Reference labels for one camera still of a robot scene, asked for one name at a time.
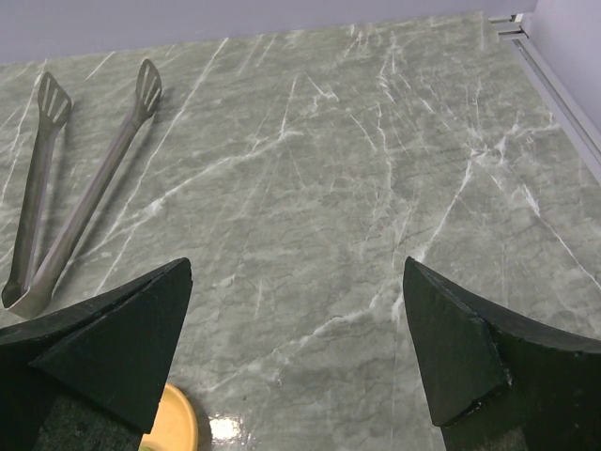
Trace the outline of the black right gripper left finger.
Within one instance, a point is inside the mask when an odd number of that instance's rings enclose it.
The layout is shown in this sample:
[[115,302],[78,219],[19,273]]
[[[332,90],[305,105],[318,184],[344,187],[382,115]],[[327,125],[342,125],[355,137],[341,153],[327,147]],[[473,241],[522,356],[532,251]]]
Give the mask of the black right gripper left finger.
[[138,449],[154,424],[192,288],[183,257],[2,328],[2,449]]

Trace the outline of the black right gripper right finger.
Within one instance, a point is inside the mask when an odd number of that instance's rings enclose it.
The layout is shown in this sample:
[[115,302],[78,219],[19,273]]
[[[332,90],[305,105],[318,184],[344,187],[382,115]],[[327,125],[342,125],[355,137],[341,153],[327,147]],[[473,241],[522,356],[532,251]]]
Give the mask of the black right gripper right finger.
[[598,340],[522,316],[412,257],[403,295],[446,449],[599,449]]

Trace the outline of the metal serving tongs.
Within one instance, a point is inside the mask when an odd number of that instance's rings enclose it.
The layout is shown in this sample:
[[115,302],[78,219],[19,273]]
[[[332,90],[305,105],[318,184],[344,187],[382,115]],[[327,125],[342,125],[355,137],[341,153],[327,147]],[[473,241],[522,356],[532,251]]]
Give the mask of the metal serving tongs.
[[32,319],[50,303],[54,288],[73,254],[117,168],[143,124],[157,110],[162,95],[159,70],[145,59],[138,71],[134,104],[123,119],[100,166],[71,210],[46,256],[35,263],[43,203],[57,135],[67,124],[72,101],[66,90],[46,71],[39,85],[39,121],[29,164],[21,214],[8,280],[1,292],[7,311]]

